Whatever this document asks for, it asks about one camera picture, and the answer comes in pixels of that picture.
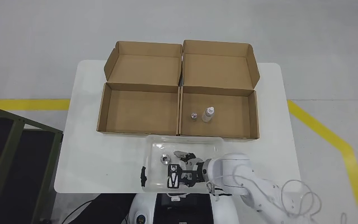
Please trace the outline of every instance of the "open cardboard box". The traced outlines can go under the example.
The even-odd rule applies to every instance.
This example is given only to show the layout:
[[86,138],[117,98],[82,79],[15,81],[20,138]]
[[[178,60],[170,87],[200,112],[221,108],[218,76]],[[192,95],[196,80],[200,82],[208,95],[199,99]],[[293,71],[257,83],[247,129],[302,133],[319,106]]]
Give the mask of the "open cardboard box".
[[[252,46],[185,40],[179,134],[259,138],[256,93],[260,75]],[[215,115],[201,120],[210,106]],[[190,114],[198,119],[191,120]]]
[[97,131],[178,134],[181,44],[118,41],[105,65]]

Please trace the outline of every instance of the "white table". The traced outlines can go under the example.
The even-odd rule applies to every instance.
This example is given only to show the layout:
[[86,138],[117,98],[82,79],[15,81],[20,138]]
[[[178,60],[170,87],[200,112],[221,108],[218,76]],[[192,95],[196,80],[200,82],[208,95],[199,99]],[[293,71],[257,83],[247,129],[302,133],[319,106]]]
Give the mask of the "white table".
[[[104,65],[104,60],[78,64],[55,179],[58,193],[143,192],[145,136],[96,131]],[[259,63],[258,68],[260,139],[224,140],[223,148],[225,153],[247,154],[256,175],[283,185],[300,179],[300,172],[281,69],[275,63]]]

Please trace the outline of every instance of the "white bottle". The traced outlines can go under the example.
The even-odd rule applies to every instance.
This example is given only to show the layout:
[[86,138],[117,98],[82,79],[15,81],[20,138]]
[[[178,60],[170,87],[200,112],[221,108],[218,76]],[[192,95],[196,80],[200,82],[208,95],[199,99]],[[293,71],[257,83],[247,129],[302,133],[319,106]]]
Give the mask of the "white bottle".
[[201,120],[203,120],[204,122],[210,121],[214,116],[214,112],[215,111],[213,107],[206,108],[206,110],[202,114]]

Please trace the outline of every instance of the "yellow floor line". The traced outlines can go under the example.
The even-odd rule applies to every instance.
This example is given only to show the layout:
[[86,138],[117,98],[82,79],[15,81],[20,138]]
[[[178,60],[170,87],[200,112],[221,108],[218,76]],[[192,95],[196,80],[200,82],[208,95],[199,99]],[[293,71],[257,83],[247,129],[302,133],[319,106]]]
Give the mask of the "yellow floor line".
[[0,99],[2,110],[68,110],[69,99]]
[[291,100],[288,100],[288,106],[290,113],[298,118],[301,122],[307,125],[310,129],[320,135],[324,140],[336,147],[342,154],[348,178],[351,182],[356,203],[358,204],[358,163],[354,155],[353,148],[345,142],[338,135],[334,134],[331,130],[325,127],[316,118],[309,115],[306,111],[302,110]]
[[[2,110],[68,110],[69,99],[0,99]],[[323,139],[336,147],[346,166],[353,194],[358,204],[358,163],[353,148],[338,135],[320,123],[316,118],[288,100],[289,111]]]

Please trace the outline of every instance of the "transparent plastic container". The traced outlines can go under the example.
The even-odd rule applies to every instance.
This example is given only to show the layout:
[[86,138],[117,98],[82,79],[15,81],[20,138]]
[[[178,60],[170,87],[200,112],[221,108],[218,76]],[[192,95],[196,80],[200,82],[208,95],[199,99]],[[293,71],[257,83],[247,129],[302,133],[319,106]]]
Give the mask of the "transparent plastic container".
[[191,152],[205,161],[220,156],[222,144],[222,138],[214,137],[147,136],[143,164],[147,181],[143,190],[157,193],[207,193],[205,183],[196,183],[190,188],[180,185],[178,189],[168,189],[168,165],[161,163],[161,156],[167,154],[171,164],[183,165],[184,162],[174,155],[174,151]]

